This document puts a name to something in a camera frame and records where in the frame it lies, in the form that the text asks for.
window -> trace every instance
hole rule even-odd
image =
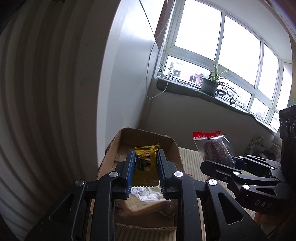
[[[225,17],[219,64],[255,84],[260,40],[229,17]]]
[[[190,79],[189,79],[189,81],[195,83],[195,81],[196,81],[196,77],[190,75]]]
[[[195,0],[187,0],[175,46],[214,60],[220,22],[219,10]]]
[[[260,100],[255,98],[250,111],[256,116],[260,117],[262,120],[265,120],[265,117],[268,112],[268,107],[265,104],[263,104]]]
[[[180,73],[181,73],[181,71],[178,71],[178,70],[174,69],[173,76],[180,77]]]
[[[283,81],[281,84],[281,92],[279,94],[279,100],[276,105],[278,110],[285,109],[288,105],[290,91],[292,86],[292,64],[284,63]]]
[[[262,73],[261,73],[258,89],[270,100],[272,99],[272,96],[274,94],[274,87],[276,86],[278,66],[279,66],[278,58],[264,44]]]
[[[231,70],[221,80],[233,89],[229,95],[277,129],[278,112],[289,100],[292,64],[284,63],[258,33],[206,1],[176,2],[162,55],[164,73],[198,85],[218,62],[219,70]]]
[[[279,114],[278,113],[274,113],[274,116],[272,117],[272,120],[270,122],[270,125],[275,128],[276,130],[279,129]]]
[[[202,78],[208,78],[210,75],[210,71],[207,69],[204,69],[198,65],[189,63],[185,60],[181,60],[178,58],[174,58],[171,56],[168,56],[167,62],[165,64],[164,74],[167,76],[173,75],[173,70],[171,70],[170,66],[173,64],[175,68],[178,68],[180,71],[180,76],[178,79],[183,80],[185,82],[193,82],[190,81],[191,76],[195,76],[196,79],[194,81],[195,84],[199,84],[202,80]]]
[[[251,94],[225,78],[221,79],[220,81],[222,83],[225,83],[225,85],[220,85],[218,88],[226,90],[229,93],[229,95],[234,95],[237,98],[237,101],[239,102],[238,105],[243,106],[246,109],[250,102]]]

window frame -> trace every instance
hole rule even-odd
[[[208,59],[207,57],[204,57],[200,54],[197,54],[197,53],[191,52],[189,50],[182,49],[180,47],[175,46],[175,42],[177,39],[177,35],[178,35],[178,31],[179,31],[179,27],[180,27],[182,15],[183,15],[185,1],[186,0],[181,0],[181,1],[176,2],[175,9],[174,9],[174,12],[172,15],[172,21],[171,21],[171,24],[168,29],[168,37],[165,42],[164,51],[163,51],[163,54],[161,57],[161,63],[163,65],[166,65],[166,61],[167,61],[168,56],[171,56],[174,58],[178,58],[178,59],[190,62],[195,65],[198,65],[198,66],[203,67],[207,70],[210,70],[210,66],[212,66],[212,64],[214,63],[213,60]],[[215,55],[215,58],[217,60],[219,60],[219,55],[220,55],[221,46],[222,46],[225,16],[229,17],[230,19],[232,19],[235,22],[237,22],[238,24],[240,24],[242,27],[247,29],[250,33],[252,33],[256,38],[258,38],[260,40],[260,55],[259,55],[259,63],[258,63],[258,70],[257,70],[255,84],[251,85],[245,79],[238,76],[237,74],[235,74],[232,71],[227,72],[224,75],[224,77],[251,94],[251,98],[250,98],[249,104],[247,106],[248,112],[250,112],[250,108],[253,104],[255,97],[268,107],[269,110],[268,110],[265,120],[263,120],[263,122],[265,124],[267,124],[269,127],[271,127],[274,132],[276,132],[277,130],[275,130],[272,126],[270,126],[270,122],[272,120],[274,112],[277,112],[277,113],[279,112],[276,109],[276,105],[277,105],[280,90],[281,90],[281,84],[282,84],[283,72],[284,72],[284,63],[291,64],[292,61],[281,59],[278,56],[278,54],[270,47],[270,45],[267,43],[267,41],[265,41],[263,38],[261,38],[259,34],[257,34],[250,27],[248,27],[247,24],[243,23],[243,21],[241,21],[237,16],[234,16],[233,14],[227,12],[225,9],[215,6],[207,1],[204,1],[204,0],[195,0],[195,1],[204,3],[210,7],[213,7],[215,9],[221,11],[220,33],[219,33],[216,55]],[[259,85],[261,72],[262,72],[262,65],[263,65],[264,44],[273,52],[273,54],[278,58],[278,61],[279,61],[275,88],[274,88],[274,92],[273,92],[273,96],[272,96],[271,100],[268,97],[266,97],[260,90],[258,90],[258,85]],[[224,68],[221,65],[219,65],[219,69],[221,71],[226,70],[226,68]]]
[[[196,77],[193,76],[193,75],[190,75],[189,82],[195,84],[195,82],[196,82]]]
[[[173,77],[179,78],[180,77],[180,74],[181,74],[181,71],[176,70],[176,69],[173,69]]]

cable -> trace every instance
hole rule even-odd
[[[178,82],[178,83],[180,83],[180,84],[182,84],[182,85],[189,85],[189,86],[192,86],[192,87],[194,87],[194,88],[199,89],[199,86],[197,86],[197,85],[194,85],[194,84],[192,84],[192,83],[189,83],[189,82],[186,82],[186,81],[184,81],[184,80],[180,80],[180,79],[178,79],[178,78],[173,77],[173,74],[172,74],[170,68],[168,68],[167,66],[164,66],[163,64],[160,64],[160,65],[162,65],[163,67],[167,68],[167,69],[170,71],[171,80],[174,80],[174,81],[176,81],[176,82]]]
[[[161,77],[161,72],[162,72],[162,71],[163,71],[163,70],[162,70],[161,68],[158,68],[158,72],[160,72],[160,76],[156,75],[156,78]]]
[[[151,24],[150,24],[150,22],[149,22],[148,16],[147,16],[147,14],[146,14],[146,11],[145,11],[145,9],[144,9],[144,7],[143,7],[143,5],[142,5],[142,2],[141,2],[141,0],[139,0],[139,2],[140,2],[140,4],[141,4],[141,6],[142,6],[142,9],[143,9],[143,11],[144,11],[144,13],[145,13],[145,15],[146,15],[146,18],[147,18],[147,20],[148,20],[148,23],[149,23],[149,25],[150,25],[151,31],[152,31],[152,33],[153,33],[153,30],[152,30]],[[164,91],[163,91],[163,92],[161,92],[161,93],[159,93],[159,94],[157,94],[156,96],[153,96],[153,97],[148,97],[148,90],[147,90],[147,77],[148,77],[148,70],[149,70],[149,63],[150,63],[151,54],[152,54],[152,51],[153,51],[154,45],[156,44],[156,41],[157,41],[157,40],[158,40],[158,38],[160,37],[160,35],[161,35],[161,33],[163,32],[163,30],[164,30],[164,29],[167,27],[169,20],[170,20],[170,18],[168,19],[167,23],[165,24],[165,26],[164,26],[164,27],[162,28],[162,30],[160,31],[160,33],[159,33],[159,35],[157,36],[157,38],[155,39],[155,41],[154,41],[154,43],[153,43],[153,46],[152,46],[152,48],[151,48],[150,54],[149,54],[149,59],[148,59],[148,64],[147,64],[147,71],[146,71],[146,80],[145,80],[145,86],[146,86],[146,97],[147,97],[148,99],[153,99],[153,98],[155,98],[156,96],[159,96],[160,94],[162,94],[163,92],[165,92],[165,91],[166,91],[166,89],[167,89],[167,87],[168,87],[168,79],[167,79],[167,77],[166,77],[166,80],[167,80],[167,85],[166,85],[166,87],[165,87]]]

cardboard box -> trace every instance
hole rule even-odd
[[[117,133],[109,145],[99,168],[98,179],[114,171],[118,162],[125,161],[129,149],[157,143],[159,143],[160,149],[164,150],[167,160],[174,162],[178,170],[184,171],[177,144],[172,138],[143,130],[124,128]],[[116,227],[120,227],[120,230],[117,230],[117,238],[120,238],[120,234],[122,235],[124,229],[126,229],[124,231],[126,235],[132,233],[144,235],[143,240],[150,240],[150,238],[157,241],[174,240],[176,236],[175,218],[165,217],[159,212],[128,218],[122,218],[116,212],[115,222],[117,223]],[[147,235],[156,235],[156,237],[147,237]]]

plastic bag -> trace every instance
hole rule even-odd
[[[122,217],[160,211],[165,216],[173,216],[176,207],[171,200],[163,198],[160,186],[132,187],[127,200],[117,200],[120,204],[118,214]]]
[[[193,140],[204,161],[235,167],[235,160],[231,157],[234,156],[232,146],[225,135],[221,135],[221,131],[194,132]]]

